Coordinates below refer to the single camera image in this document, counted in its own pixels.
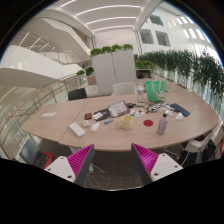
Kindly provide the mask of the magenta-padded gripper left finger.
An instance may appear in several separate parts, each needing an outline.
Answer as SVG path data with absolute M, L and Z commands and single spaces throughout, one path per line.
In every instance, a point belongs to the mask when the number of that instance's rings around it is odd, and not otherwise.
M 91 144 L 68 157 L 58 157 L 45 171 L 83 187 L 94 155 L 95 148 Z

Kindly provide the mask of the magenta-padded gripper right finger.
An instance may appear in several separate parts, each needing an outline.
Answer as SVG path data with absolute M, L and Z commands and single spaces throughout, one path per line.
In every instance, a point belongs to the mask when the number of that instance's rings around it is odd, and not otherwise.
M 143 185 L 147 185 L 182 169 L 182 166 L 168 154 L 156 154 L 135 143 L 131 144 L 131 154 L 137 165 Z

